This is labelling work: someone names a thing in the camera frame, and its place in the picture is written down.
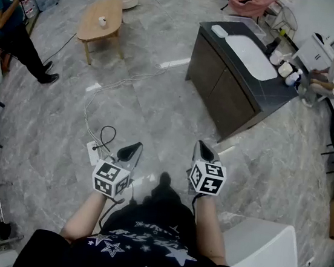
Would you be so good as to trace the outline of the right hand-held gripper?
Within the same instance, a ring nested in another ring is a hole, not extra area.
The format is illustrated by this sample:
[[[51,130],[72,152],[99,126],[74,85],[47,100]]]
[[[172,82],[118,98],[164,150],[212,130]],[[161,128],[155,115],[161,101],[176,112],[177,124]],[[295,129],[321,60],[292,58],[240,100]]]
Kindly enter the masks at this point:
[[[199,140],[195,143],[191,163],[191,168],[187,170],[189,194],[219,195],[227,172],[218,153]]]

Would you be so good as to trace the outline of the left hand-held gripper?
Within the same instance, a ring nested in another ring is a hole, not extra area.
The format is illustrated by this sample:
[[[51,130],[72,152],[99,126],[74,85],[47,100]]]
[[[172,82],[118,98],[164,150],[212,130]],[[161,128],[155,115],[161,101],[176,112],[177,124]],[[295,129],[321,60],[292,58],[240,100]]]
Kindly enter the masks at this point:
[[[114,199],[129,186],[131,176],[143,152],[137,142],[119,149],[115,156],[99,159],[92,173],[94,190]]]

